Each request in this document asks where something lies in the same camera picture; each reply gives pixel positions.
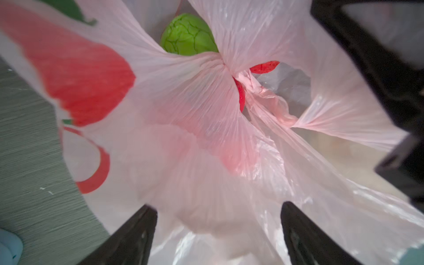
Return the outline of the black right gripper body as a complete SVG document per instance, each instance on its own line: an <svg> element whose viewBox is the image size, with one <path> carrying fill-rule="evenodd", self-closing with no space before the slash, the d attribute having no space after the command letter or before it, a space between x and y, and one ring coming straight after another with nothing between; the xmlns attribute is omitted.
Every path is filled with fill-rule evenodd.
<svg viewBox="0 0 424 265"><path fill-rule="evenodd" d="M407 132L375 171L423 211L423 1L313 1L310 13L352 59L394 125Z"/></svg>

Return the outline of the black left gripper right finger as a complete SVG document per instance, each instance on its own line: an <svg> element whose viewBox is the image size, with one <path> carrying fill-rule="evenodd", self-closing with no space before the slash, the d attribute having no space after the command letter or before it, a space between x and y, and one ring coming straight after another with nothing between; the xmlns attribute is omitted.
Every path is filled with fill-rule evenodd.
<svg viewBox="0 0 424 265"><path fill-rule="evenodd" d="M292 202L283 203L280 218L293 265L361 265Z"/></svg>

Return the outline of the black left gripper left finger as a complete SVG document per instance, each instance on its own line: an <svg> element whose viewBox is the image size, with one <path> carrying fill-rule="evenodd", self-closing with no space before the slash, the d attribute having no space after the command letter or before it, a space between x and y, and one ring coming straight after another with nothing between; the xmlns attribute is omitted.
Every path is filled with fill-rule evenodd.
<svg viewBox="0 0 424 265"><path fill-rule="evenodd" d="M144 205L78 265L147 265L157 219L157 211Z"/></svg>

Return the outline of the pink plastic bag front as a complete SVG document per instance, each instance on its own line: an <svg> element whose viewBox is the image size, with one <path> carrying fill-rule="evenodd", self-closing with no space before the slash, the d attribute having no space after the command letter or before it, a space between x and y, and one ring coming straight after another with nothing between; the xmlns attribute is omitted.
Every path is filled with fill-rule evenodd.
<svg viewBox="0 0 424 265"><path fill-rule="evenodd" d="M365 265L424 244L424 216L351 181L304 129L389 152L406 137L311 1L2 1L1 56L55 109L64 159L109 233L159 213L151 265L288 265L293 202ZM160 39L189 13L219 52ZM267 74L251 67L280 64ZM245 88L240 111L234 78Z"/></svg>

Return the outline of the red apple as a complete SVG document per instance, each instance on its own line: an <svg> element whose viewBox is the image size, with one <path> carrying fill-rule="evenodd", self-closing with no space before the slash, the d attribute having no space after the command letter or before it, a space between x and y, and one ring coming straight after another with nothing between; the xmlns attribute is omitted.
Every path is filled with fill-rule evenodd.
<svg viewBox="0 0 424 265"><path fill-rule="evenodd" d="M278 61L269 61L263 64L259 64L256 65L254 67L250 68L250 71L252 74L267 74L269 72L272 72L278 65L280 64L280 62ZM234 78L237 90L239 92L239 104L240 104L240 111L243 112L244 108L245 108L245 88L244 85L239 82L238 80L236 80Z"/></svg>

